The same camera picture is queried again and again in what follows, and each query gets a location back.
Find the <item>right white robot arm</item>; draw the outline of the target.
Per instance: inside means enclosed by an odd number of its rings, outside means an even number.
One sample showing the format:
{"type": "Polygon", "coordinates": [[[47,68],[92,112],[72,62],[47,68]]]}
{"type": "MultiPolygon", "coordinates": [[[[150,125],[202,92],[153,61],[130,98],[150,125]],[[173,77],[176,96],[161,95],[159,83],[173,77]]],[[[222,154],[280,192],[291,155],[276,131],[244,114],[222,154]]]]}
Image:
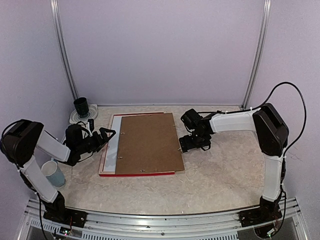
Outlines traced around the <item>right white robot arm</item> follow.
{"type": "Polygon", "coordinates": [[[282,183],[289,128],[272,104],[265,103],[250,110],[209,112],[207,116],[201,116],[192,108],[180,119],[189,133],[179,138],[184,153],[192,149],[209,150],[212,135],[217,133],[256,133],[265,161],[264,188],[258,208],[241,211],[239,220],[242,227],[248,227],[282,218],[279,202],[284,193],[282,183]]]}

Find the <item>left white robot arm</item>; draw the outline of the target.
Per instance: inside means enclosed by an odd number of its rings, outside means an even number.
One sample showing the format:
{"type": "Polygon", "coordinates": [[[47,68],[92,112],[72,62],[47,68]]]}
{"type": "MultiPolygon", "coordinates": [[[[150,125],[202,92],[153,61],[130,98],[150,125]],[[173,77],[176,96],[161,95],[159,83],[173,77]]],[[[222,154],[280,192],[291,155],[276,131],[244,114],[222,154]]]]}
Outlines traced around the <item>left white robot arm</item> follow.
{"type": "Polygon", "coordinates": [[[70,228],[83,228],[88,213],[66,207],[63,194],[50,182],[37,161],[37,152],[52,158],[52,163],[74,167],[84,154],[98,153],[116,135],[105,127],[95,130],[94,120],[87,124],[70,124],[65,130],[64,142],[60,142],[43,123],[28,119],[17,120],[8,125],[0,137],[0,151],[17,168],[24,183],[39,200],[39,210],[45,220],[70,228]]]}

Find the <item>light blue paper cup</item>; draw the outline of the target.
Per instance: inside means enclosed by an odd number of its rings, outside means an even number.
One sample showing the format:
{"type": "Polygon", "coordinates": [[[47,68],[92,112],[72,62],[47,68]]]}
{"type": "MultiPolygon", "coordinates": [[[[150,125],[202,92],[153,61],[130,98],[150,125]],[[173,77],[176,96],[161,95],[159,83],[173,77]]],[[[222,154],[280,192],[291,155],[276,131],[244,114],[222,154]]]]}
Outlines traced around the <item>light blue paper cup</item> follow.
{"type": "Polygon", "coordinates": [[[53,160],[44,163],[41,171],[49,182],[57,188],[62,187],[66,183],[65,176],[59,168],[58,163],[53,160]]]}

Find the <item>cat photo print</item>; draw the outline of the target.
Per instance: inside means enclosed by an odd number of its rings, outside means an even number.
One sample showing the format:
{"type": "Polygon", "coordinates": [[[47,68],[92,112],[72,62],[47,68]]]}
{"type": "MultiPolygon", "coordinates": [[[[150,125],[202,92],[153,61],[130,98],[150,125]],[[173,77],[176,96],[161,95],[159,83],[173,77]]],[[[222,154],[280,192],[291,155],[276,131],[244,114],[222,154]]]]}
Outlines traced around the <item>cat photo print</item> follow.
{"type": "Polygon", "coordinates": [[[111,129],[115,130],[116,134],[108,142],[103,172],[106,172],[106,173],[116,172],[116,163],[118,159],[117,158],[118,145],[119,145],[119,138],[121,134],[121,123],[122,123],[122,116],[114,115],[112,118],[111,129]]]}

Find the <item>aluminium corner post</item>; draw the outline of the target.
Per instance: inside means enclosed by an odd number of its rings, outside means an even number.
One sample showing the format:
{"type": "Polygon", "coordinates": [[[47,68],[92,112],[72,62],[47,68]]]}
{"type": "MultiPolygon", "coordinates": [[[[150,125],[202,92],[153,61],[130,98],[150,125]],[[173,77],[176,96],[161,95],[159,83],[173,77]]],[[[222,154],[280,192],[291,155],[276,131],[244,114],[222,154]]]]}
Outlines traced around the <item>aluminium corner post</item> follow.
{"type": "Polygon", "coordinates": [[[260,62],[262,59],[263,51],[264,51],[264,44],[265,39],[268,31],[268,25],[269,25],[269,19],[270,19],[270,13],[272,8],[272,1],[271,0],[265,0],[263,5],[263,11],[262,11],[262,18],[261,18],[261,24],[259,29],[259,35],[258,35],[258,41],[257,46],[255,50],[255,55],[253,59],[252,68],[249,75],[249,82],[245,91],[244,99],[242,101],[241,107],[242,109],[246,109],[249,106],[249,102],[254,90],[254,86],[256,83],[258,71],[260,62]]]}
{"type": "Polygon", "coordinates": [[[67,54],[67,48],[64,40],[64,34],[63,34],[63,27],[60,17],[60,10],[59,10],[59,2],[57,0],[50,0],[50,8],[53,18],[53,24],[55,29],[55,34],[57,37],[57,43],[58,48],[62,60],[62,65],[65,71],[66,79],[68,86],[70,88],[72,99],[75,101],[79,98],[78,90],[73,78],[73,74],[71,71],[71,66],[67,54]]]}

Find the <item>white round plate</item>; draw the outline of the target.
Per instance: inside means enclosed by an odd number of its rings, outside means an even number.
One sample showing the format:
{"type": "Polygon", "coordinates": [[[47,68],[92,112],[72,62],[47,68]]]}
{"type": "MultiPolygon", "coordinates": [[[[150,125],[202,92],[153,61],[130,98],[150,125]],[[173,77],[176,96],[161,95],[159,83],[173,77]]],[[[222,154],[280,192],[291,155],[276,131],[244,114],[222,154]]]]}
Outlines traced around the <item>white round plate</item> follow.
{"type": "Polygon", "coordinates": [[[76,124],[80,121],[86,123],[88,119],[95,119],[98,116],[98,105],[97,104],[89,104],[88,105],[89,112],[85,117],[81,117],[76,110],[74,110],[70,117],[69,123],[76,124]]]}

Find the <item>brown backing board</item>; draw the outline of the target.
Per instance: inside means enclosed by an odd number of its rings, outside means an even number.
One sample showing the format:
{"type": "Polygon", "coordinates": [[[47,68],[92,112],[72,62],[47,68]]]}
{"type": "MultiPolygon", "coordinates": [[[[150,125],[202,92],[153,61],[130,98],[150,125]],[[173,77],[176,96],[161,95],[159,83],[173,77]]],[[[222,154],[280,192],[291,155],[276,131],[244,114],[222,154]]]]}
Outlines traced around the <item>brown backing board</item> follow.
{"type": "Polygon", "coordinates": [[[164,174],[184,170],[171,112],[121,118],[115,167],[117,175],[164,174]]]}

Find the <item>front aluminium rail base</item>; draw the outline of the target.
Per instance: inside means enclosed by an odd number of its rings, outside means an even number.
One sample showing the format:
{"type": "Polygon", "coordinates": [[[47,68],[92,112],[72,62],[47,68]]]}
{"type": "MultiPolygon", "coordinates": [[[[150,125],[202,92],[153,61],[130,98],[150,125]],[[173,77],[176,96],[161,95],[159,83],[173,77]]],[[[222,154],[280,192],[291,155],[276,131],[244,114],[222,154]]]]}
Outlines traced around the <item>front aluminium rail base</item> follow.
{"type": "Polygon", "coordinates": [[[241,209],[180,215],[137,215],[88,210],[83,227],[40,220],[39,202],[30,199],[15,240],[309,240],[295,198],[281,199],[284,218],[243,226],[241,209]]]}

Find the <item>black cup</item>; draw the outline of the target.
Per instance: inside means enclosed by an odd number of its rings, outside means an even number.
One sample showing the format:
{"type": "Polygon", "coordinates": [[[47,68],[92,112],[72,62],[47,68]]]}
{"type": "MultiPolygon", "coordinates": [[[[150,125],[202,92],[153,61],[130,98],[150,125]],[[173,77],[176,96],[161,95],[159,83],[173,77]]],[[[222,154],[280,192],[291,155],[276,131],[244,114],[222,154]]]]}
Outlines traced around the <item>black cup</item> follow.
{"type": "Polygon", "coordinates": [[[89,115],[89,105],[85,97],[75,99],[73,105],[80,118],[86,118],[89,115]]]}

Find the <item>red wooden picture frame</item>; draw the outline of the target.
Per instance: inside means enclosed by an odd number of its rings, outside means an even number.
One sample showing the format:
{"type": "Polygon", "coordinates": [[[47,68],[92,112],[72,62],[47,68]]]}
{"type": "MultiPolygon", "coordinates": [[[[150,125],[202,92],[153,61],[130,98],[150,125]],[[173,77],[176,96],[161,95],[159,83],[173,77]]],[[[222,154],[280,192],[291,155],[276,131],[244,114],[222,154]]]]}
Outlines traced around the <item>red wooden picture frame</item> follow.
{"type": "Polygon", "coordinates": [[[167,172],[150,172],[150,173],[126,173],[126,174],[117,174],[116,165],[117,165],[117,154],[118,154],[118,145],[120,138],[120,129],[123,117],[131,116],[150,116],[150,115],[160,115],[164,114],[163,111],[154,111],[154,112],[137,112],[137,113],[116,113],[113,114],[109,127],[112,130],[116,131],[116,135],[108,142],[105,147],[104,153],[101,157],[100,166],[99,166],[99,176],[100,177],[151,177],[151,176],[170,176],[174,175],[174,171],[167,172]]]}

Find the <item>left aluminium corner post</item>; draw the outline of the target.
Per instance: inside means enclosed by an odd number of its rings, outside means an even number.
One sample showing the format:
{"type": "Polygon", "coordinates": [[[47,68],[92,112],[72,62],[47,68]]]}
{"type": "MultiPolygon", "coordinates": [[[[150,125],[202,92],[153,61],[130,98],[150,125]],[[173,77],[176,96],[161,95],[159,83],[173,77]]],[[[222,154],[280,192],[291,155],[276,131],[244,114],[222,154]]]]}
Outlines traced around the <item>left aluminium corner post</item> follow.
{"type": "Polygon", "coordinates": [[[57,37],[57,43],[58,48],[62,60],[62,65],[65,71],[66,79],[68,86],[70,88],[72,99],[75,101],[79,98],[78,90],[73,78],[73,74],[71,71],[71,66],[67,54],[67,48],[64,40],[64,34],[63,34],[63,27],[60,17],[60,10],[59,10],[59,2],[57,0],[50,0],[50,8],[53,18],[53,24],[55,29],[55,34],[57,37]]]}

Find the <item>right aluminium corner post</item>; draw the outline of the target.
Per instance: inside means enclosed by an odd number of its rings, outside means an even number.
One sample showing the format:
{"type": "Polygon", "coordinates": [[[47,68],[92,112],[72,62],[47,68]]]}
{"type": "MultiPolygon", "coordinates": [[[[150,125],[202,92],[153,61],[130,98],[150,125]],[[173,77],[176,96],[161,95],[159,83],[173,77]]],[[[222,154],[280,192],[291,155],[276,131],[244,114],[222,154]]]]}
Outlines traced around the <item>right aluminium corner post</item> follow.
{"type": "Polygon", "coordinates": [[[242,101],[241,107],[242,109],[246,109],[249,106],[249,102],[254,90],[254,86],[256,83],[258,71],[260,62],[262,59],[263,51],[264,51],[264,44],[265,39],[268,31],[268,25],[269,25],[269,19],[270,19],[270,13],[272,8],[272,1],[271,0],[265,0],[263,5],[263,11],[262,11],[262,18],[261,18],[261,24],[259,29],[259,35],[258,35],[258,41],[257,46],[255,50],[255,55],[253,59],[252,68],[249,75],[249,82],[245,91],[244,99],[242,101]]]}

